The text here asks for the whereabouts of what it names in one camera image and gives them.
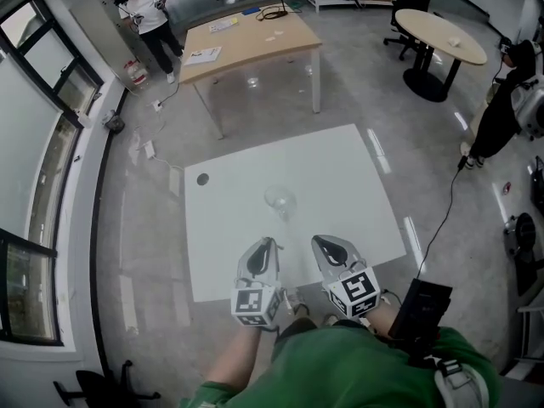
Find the grey electrical cabinet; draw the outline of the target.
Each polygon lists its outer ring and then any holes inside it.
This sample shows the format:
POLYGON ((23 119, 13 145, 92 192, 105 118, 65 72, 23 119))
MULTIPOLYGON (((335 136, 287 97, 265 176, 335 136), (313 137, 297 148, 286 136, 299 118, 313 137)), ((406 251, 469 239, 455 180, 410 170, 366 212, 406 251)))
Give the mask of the grey electrical cabinet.
POLYGON ((112 72, 132 90, 134 65, 139 61, 135 38, 123 24, 115 1, 76 0, 71 13, 112 72))

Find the clear wine glass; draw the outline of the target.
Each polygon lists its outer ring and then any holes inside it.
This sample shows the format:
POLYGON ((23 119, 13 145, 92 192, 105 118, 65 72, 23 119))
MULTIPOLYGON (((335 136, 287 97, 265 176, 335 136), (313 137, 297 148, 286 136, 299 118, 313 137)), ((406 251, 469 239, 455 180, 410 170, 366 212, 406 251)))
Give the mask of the clear wine glass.
POLYGON ((271 185, 264 192, 266 204, 285 223, 288 223, 295 215, 298 203, 292 191, 280 185, 271 185))

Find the black chest-mounted device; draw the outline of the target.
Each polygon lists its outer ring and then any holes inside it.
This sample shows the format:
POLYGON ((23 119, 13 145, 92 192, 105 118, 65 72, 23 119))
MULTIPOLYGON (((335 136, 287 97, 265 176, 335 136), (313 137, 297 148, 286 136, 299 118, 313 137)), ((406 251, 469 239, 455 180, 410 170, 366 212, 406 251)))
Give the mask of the black chest-mounted device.
POLYGON ((422 362, 439 337, 439 323, 451 302, 452 288, 414 279, 388 331, 412 362, 422 362))

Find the person's left forearm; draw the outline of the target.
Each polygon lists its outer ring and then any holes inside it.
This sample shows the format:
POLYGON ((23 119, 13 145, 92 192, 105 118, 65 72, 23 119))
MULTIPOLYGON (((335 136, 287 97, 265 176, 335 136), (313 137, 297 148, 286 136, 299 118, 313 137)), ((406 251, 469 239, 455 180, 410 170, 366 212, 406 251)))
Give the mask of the person's left forearm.
POLYGON ((241 326, 206 377, 207 382, 229 386, 237 392, 250 382, 262 336, 260 327, 241 326))

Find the clear water jug red cap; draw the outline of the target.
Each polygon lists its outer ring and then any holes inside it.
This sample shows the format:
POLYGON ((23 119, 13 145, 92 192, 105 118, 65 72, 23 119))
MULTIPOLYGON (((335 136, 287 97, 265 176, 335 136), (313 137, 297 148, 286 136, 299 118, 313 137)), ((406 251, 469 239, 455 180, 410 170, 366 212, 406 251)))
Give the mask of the clear water jug red cap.
POLYGON ((130 88, 139 87, 148 79, 148 71, 138 59, 129 60, 123 68, 127 73, 130 88))

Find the person's green shirt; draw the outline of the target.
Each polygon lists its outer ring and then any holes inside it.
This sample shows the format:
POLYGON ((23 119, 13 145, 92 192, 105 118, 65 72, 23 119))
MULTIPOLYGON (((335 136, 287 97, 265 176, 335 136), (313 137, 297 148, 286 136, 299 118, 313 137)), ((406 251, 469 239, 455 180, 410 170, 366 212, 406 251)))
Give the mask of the person's green shirt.
POLYGON ((437 370, 364 327, 337 324, 287 337, 269 368, 237 390, 214 378, 180 408, 445 408, 437 370))

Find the white rectangular table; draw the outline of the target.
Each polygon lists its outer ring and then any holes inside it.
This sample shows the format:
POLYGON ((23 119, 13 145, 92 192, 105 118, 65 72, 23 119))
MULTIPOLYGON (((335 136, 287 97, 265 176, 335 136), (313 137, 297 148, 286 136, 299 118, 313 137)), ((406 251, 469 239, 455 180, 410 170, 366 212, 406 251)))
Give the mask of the white rectangular table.
POLYGON ((405 255, 398 223, 356 126, 283 139, 221 156, 184 171, 190 280, 196 302, 230 297, 242 254, 271 237, 280 246, 280 282, 298 287, 322 277, 314 235, 354 244, 369 265, 405 255), (200 186, 196 179, 207 173, 200 186), (297 211, 283 222, 266 204, 271 185, 288 188, 297 211))

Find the round wooden table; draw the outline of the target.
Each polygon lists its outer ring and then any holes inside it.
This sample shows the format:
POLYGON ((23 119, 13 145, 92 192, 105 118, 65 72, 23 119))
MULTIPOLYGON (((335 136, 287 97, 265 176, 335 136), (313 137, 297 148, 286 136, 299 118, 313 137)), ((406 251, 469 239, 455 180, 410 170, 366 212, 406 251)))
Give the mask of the round wooden table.
POLYGON ((487 54, 473 37, 438 15, 401 9, 396 13, 396 20, 419 41, 414 64, 404 72, 403 79, 412 92, 428 101, 440 103, 447 99, 461 64, 482 66, 487 63, 487 54), (460 44, 452 47, 448 43, 450 37, 458 37, 460 44), (453 59, 444 81, 428 71, 435 51, 447 54, 453 59))

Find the person's olive trousers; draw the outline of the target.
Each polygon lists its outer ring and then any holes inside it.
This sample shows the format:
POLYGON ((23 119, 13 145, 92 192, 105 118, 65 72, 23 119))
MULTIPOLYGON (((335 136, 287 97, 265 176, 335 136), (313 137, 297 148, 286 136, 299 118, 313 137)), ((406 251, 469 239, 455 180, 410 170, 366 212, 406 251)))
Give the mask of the person's olive trousers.
POLYGON ((286 341, 289 337, 296 336, 305 332, 313 331, 318 326, 309 318, 301 317, 295 319, 280 335, 275 339, 275 345, 279 345, 286 341))

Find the black floor machine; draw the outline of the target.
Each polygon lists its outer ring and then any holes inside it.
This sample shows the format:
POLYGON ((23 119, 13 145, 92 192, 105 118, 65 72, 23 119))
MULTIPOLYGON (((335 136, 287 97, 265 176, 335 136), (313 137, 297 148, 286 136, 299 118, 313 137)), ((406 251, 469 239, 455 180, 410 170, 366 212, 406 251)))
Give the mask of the black floor machine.
POLYGON ((534 271, 544 269, 544 258, 536 259, 536 225, 527 212, 510 217, 503 238, 506 253, 516 264, 534 271))

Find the white yellow paper sheet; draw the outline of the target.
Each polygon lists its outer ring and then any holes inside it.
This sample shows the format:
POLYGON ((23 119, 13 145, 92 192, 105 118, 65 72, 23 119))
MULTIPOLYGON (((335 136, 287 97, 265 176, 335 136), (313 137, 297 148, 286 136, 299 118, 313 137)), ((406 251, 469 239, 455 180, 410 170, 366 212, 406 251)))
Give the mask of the white yellow paper sheet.
POLYGON ((229 29, 232 26, 237 26, 239 24, 239 20, 237 17, 231 17, 223 20, 216 20, 212 24, 208 26, 209 31, 211 33, 216 33, 220 31, 224 31, 226 29, 229 29))

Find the black office chair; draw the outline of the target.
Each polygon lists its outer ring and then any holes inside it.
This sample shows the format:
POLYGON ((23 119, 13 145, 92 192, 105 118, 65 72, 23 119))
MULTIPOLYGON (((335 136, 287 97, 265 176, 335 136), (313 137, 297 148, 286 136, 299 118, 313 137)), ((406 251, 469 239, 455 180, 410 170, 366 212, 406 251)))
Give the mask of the black office chair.
POLYGON ((136 394, 131 389, 129 370, 132 366, 131 360, 123 363, 120 382, 93 371, 79 370, 76 371, 76 379, 80 391, 67 391, 57 381, 53 385, 67 407, 71 407, 71 401, 75 399, 83 399, 88 408, 140 408, 141 400, 159 400, 162 395, 158 392, 136 394))

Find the person's right forearm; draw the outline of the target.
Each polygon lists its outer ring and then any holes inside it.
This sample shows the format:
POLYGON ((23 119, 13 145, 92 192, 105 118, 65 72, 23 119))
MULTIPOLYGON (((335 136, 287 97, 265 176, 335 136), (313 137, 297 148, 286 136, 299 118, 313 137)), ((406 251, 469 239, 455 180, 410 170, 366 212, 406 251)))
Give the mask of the person's right forearm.
POLYGON ((393 326, 399 310, 389 303, 380 301, 372 310, 365 314, 375 333, 380 337, 391 339, 389 331, 393 326))

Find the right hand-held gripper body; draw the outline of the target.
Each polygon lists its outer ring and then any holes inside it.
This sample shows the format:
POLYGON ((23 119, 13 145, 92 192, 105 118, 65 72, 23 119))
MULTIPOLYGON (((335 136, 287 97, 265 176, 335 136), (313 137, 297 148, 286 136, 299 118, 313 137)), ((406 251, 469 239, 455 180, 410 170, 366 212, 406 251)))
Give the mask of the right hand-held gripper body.
POLYGON ((381 289, 373 268, 350 273, 326 286, 331 303, 348 319, 360 318, 380 301, 381 289))

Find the person's left shoe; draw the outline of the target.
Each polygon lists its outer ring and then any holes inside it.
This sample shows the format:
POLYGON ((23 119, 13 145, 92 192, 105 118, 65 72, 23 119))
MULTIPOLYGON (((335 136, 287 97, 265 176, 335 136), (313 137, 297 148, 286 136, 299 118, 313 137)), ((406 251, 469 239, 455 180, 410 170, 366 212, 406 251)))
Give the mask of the person's left shoe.
POLYGON ((291 315, 298 317, 309 316, 309 307, 297 288, 286 289, 284 293, 286 306, 291 315))

